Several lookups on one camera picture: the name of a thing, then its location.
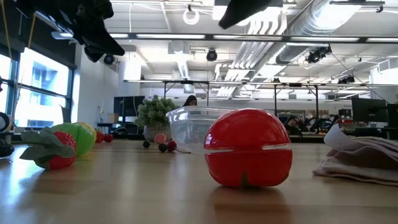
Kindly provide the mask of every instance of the red tomato container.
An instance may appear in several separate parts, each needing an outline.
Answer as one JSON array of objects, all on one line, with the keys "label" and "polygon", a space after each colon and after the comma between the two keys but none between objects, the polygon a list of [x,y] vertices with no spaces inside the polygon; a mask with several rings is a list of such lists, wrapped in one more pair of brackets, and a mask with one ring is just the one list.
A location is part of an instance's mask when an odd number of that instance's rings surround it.
[{"label": "red tomato container", "polygon": [[289,176],[292,151],[263,148],[287,144],[289,135],[274,115],[259,109],[243,109],[220,117],[207,132],[204,147],[232,150],[205,156],[210,175],[219,184],[270,187]]}]

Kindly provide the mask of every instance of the window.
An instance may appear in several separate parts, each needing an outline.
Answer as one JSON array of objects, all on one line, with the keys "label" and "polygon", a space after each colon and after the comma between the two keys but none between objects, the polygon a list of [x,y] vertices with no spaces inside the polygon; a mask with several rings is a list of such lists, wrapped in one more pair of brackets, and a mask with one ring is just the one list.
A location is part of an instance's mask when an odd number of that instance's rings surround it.
[{"label": "window", "polygon": [[15,124],[43,128],[63,123],[62,107],[70,102],[68,67],[33,50],[21,54],[18,82],[22,84],[17,99]]},{"label": "window", "polygon": [[15,113],[18,127],[42,128],[63,123],[61,106],[65,99],[21,89]]},{"label": "window", "polygon": [[2,91],[0,92],[0,112],[5,113],[7,108],[7,95],[8,95],[8,85],[1,85]]},{"label": "window", "polygon": [[18,82],[66,95],[69,68],[33,50],[21,54]]},{"label": "window", "polygon": [[8,96],[8,84],[5,80],[10,79],[10,66],[11,59],[9,57],[0,55],[0,76],[3,82],[0,83],[2,91],[0,92],[0,112],[5,113],[7,110],[7,96]]}]

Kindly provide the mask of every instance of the toy fruit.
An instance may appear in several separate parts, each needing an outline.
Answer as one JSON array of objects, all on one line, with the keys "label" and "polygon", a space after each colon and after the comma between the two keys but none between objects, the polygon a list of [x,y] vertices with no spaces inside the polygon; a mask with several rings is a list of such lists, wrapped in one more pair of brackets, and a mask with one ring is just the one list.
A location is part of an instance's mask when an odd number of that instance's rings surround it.
[{"label": "toy fruit", "polygon": [[91,131],[91,133],[93,133],[94,142],[95,142],[96,137],[97,137],[97,135],[96,135],[97,132],[95,131],[95,128],[93,128],[91,125],[87,124],[86,122],[76,122],[75,124],[81,124],[82,126],[87,128],[89,131]]},{"label": "toy fruit", "polygon": [[75,138],[77,156],[81,156],[90,151],[95,143],[96,137],[80,123],[63,123],[52,127],[54,131],[63,131],[69,133]]},{"label": "toy fruit", "polygon": [[167,140],[167,137],[166,137],[165,134],[157,134],[157,135],[155,135],[154,141],[155,141],[156,144],[162,144],[162,143],[165,144],[166,140]]},{"label": "toy fruit", "polygon": [[150,143],[149,143],[149,141],[144,141],[144,143],[142,143],[142,146],[144,147],[144,148],[149,148],[149,146],[150,146]]},{"label": "toy fruit", "polygon": [[112,134],[105,134],[104,141],[106,142],[112,142],[113,141],[113,135]]},{"label": "toy fruit", "polygon": [[164,143],[160,143],[157,147],[159,148],[159,151],[162,152],[162,153],[167,151],[167,145],[164,144]]},{"label": "toy fruit", "polygon": [[95,139],[95,143],[101,143],[104,141],[105,134],[102,131],[97,131],[96,136],[97,138]]},{"label": "toy fruit", "polygon": [[292,166],[290,149],[266,149],[289,144],[284,125],[257,109],[232,111],[220,117],[206,134],[204,147],[231,152],[206,154],[210,175],[230,187],[268,187],[281,184]]},{"label": "toy fruit", "polygon": [[176,149],[177,149],[177,143],[175,143],[175,141],[173,141],[173,140],[170,140],[167,143],[167,151],[168,152],[172,152],[172,151],[174,151]]},{"label": "toy fruit", "polygon": [[76,160],[76,142],[71,134],[46,127],[40,133],[24,131],[21,138],[29,147],[20,158],[33,160],[41,168],[62,169]]}]

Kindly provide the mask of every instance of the person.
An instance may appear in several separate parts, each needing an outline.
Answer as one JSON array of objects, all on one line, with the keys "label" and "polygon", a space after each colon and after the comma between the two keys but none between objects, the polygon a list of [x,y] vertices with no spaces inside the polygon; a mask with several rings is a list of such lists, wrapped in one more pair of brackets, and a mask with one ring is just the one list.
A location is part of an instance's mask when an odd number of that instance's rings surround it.
[{"label": "person", "polygon": [[190,95],[182,106],[198,106],[197,98],[194,95]]}]

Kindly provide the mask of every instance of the flower pot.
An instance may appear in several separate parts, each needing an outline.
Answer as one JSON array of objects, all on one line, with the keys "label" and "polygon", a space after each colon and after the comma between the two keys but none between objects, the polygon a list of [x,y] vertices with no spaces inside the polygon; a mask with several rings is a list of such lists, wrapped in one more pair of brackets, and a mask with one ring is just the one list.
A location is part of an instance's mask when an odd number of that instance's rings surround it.
[{"label": "flower pot", "polygon": [[167,141],[169,141],[172,138],[169,124],[166,126],[163,125],[144,126],[144,137],[149,142],[155,142],[155,136],[160,133],[166,135]]}]

